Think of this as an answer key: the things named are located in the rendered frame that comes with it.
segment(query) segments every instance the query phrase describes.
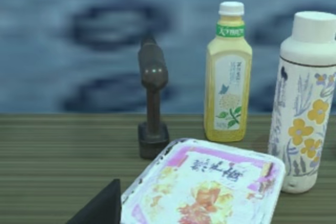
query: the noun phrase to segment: blue background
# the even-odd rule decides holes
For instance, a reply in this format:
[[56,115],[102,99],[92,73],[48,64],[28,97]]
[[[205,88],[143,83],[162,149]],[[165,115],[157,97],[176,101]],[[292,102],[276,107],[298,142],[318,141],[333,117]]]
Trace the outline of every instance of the blue background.
[[336,13],[336,0],[0,0],[0,112],[143,112],[137,53],[151,30],[170,74],[162,111],[202,113],[205,50],[222,1],[245,4],[249,109],[270,113],[294,13]]

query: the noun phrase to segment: white thermos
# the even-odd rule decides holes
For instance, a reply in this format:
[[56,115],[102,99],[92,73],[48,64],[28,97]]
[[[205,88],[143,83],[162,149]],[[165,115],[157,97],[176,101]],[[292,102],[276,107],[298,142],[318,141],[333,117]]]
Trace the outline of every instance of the white thermos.
[[287,193],[317,180],[336,80],[335,36],[336,15],[298,12],[281,44],[268,152],[286,165]]

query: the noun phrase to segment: plastic bottle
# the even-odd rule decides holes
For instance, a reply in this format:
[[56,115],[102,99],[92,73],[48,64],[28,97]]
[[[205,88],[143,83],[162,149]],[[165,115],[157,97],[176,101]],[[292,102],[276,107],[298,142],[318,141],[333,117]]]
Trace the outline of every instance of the plastic bottle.
[[299,12],[281,44],[268,152],[286,165],[288,193],[317,180],[336,78],[335,35],[336,15]]
[[244,5],[223,2],[216,37],[207,46],[204,101],[206,137],[234,142],[246,132],[252,48],[244,39]]

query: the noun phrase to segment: wooden table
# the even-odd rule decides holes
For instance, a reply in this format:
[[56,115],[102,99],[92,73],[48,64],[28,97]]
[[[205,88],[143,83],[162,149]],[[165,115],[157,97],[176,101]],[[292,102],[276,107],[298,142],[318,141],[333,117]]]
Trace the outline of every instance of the wooden table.
[[[146,167],[138,155],[142,115],[0,116],[0,223],[65,223],[114,178],[122,191]],[[204,139],[200,115],[170,115],[171,139]],[[319,178],[301,195],[281,194],[273,223],[336,223],[336,118],[330,120]],[[251,116],[244,141],[265,152],[270,116]]]

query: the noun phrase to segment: bottle label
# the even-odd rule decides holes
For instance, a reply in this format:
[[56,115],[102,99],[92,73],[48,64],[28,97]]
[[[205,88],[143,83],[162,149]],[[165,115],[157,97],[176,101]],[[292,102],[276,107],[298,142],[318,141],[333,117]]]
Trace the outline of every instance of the bottle label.
[[215,130],[240,128],[245,69],[245,59],[235,54],[220,56],[215,62]]
[[336,66],[307,67],[280,59],[268,153],[283,160],[284,185],[293,190],[300,186],[295,178],[317,173],[335,80]]
[[217,24],[216,35],[225,37],[225,38],[238,38],[244,37],[245,26],[222,26]]

